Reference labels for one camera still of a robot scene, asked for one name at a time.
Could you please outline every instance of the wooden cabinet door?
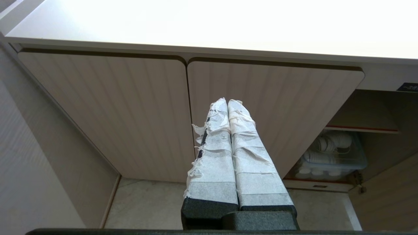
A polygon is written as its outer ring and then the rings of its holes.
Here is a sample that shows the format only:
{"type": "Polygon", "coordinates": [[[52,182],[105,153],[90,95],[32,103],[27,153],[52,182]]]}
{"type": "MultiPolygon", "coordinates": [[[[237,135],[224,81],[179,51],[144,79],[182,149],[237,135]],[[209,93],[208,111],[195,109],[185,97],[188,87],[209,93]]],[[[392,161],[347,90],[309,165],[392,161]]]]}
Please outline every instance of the wooden cabinet door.
{"type": "Polygon", "coordinates": [[[418,153],[349,191],[364,231],[418,228],[418,153]]]}
{"type": "Polygon", "coordinates": [[[122,176],[186,181],[194,147],[185,64],[132,54],[18,57],[122,176]]]}
{"type": "Polygon", "coordinates": [[[360,68],[192,59],[192,122],[217,99],[241,100],[283,178],[364,78],[360,68]]]}

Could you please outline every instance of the floor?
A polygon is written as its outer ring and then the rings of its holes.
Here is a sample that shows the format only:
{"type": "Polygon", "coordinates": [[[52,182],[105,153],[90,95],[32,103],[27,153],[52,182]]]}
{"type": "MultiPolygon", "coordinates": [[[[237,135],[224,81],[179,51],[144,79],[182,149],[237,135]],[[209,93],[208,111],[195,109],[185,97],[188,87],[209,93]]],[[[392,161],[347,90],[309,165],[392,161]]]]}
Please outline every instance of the floor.
{"type": "MultiPolygon", "coordinates": [[[[185,184],[122,178],[105,228],[181,230],[185,184]]],[[[290,189],[301,230],[361,230],[345,193],[290,189]]]]}

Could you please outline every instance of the open cabinet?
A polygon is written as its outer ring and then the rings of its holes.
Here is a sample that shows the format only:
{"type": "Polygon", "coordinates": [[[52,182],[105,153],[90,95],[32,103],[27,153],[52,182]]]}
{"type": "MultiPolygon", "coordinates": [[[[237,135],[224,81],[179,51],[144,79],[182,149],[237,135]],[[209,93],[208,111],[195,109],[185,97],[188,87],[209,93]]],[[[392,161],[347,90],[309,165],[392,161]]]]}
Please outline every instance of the open cabinet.
{"type": "Polygon", "coordinates": [[[417,121],[418,94],[356,90],[324,131],[355,131],[367,165],[338,180],[315,180],[298,179],[296,164],[284,182],[349,192],[364,231],[411,231],[418,226],[417,121]]]}

